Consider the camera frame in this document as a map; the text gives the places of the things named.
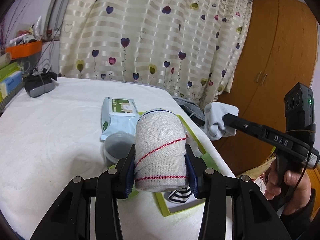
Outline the light blue white sock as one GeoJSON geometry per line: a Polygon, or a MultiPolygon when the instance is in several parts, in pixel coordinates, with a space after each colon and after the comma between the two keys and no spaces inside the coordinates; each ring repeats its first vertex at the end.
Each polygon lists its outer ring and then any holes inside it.
{"type": "Polygon", "coordinates": [[[223,122],[222,118],[226,114],[238,116],[239,109],[221,102],[209,103],[204,108],[205,124],[202,130],[211,141],[236,135],[236,129],[226,126],[223,122]]]}

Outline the black white striped cloth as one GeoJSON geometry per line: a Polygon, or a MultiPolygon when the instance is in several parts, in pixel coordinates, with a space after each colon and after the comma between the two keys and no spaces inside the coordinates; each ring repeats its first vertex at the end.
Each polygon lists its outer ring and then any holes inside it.
{"type": "Polygon", "coordinates": [[[191,197],[192,192],[189,187],[184,187],[175,191],[165,193],[167,201],[176,204],[186,203],[191,197]]]}

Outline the clear jar dark contents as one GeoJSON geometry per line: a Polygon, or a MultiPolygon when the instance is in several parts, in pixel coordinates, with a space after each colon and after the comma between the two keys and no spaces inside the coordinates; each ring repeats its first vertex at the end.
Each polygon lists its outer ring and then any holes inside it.
{"type": "Polygon", "coordinates": [[[104,159],[107,167],[126,158],[135,144],[135,136],[125,132],[117,132],[108,136],[103,144],[104,159]]]}

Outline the wet wipes pack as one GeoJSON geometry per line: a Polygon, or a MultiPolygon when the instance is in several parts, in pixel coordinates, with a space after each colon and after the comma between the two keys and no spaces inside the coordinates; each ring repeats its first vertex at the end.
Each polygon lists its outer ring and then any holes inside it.
{"type": "Polygon", "coordinates": [[[101,109],[101,141],[114,133],[136,134],[139,113],[133,99],[104,98],[101,109]]]}

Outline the brown wooden wardrobe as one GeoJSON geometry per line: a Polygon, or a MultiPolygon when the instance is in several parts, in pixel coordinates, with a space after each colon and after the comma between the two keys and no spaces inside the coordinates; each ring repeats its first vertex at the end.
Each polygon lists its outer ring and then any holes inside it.
{"type": "Polygon", "coordinates": [[[297,83],[309,85],[317,58],[317,21],[297,0],[253,0],[245,45],[231,91],[220,102],[239,116],[285,131],[284,97],[297,83]]]}

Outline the heart patterned cream curtain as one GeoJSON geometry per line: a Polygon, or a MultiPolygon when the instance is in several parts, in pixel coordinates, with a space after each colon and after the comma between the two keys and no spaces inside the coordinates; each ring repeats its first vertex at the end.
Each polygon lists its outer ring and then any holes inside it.
{"type": "Polygon", "coordinates": [[[135,82],[205,106],[232,88],[253,0],[69,0],[64,77],[135,82]]]}

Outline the grey black headset device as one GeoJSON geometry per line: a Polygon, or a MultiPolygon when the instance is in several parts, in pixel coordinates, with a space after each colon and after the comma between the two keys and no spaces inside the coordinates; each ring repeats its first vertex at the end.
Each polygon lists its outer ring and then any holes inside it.
{"type": "Polygon", "coordinates": [[[31,98],[37,98],[55,89],[58,75],[48,71],[38,75],[29,75],[23,78],[24,88],[31,98]]]}

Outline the green cardboard box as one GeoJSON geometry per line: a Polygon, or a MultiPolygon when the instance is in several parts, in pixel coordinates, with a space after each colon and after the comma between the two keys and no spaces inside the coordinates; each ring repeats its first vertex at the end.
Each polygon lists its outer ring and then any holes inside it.
{"type": "Polygon", "coordinates": [[[0,80],[5,79],[8,75],[20,70],[17,61],[13,62],[0,70],[0,80]]]}

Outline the orange tray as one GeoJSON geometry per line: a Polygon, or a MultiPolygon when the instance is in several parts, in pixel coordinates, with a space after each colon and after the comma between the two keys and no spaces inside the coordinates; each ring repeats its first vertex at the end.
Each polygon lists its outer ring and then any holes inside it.
{"type": "Polygon", "coordinates": [[[35,41],[26,44],[9,47],[5,50],[10,53],[13,60],[29,57],[42,51],[42,41],[35,41]]]}

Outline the purple decorative branches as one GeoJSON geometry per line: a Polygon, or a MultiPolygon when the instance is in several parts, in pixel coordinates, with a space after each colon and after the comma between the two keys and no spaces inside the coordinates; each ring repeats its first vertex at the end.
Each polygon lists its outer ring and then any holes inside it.
{"type": "Polygon", "coordinates": [[[1,55],[5,53],[7,39],[23,11],[23,0],[4,0],[1,2],[1,55]]]}

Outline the window frame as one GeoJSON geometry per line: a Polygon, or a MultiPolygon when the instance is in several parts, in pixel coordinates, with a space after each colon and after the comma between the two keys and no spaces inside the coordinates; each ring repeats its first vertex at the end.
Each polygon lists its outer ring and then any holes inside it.
{"type": "Polygon", "coordinates": [[[43,34],[46,41],[58,40],[69,0],[51,0],[43,34]]]}

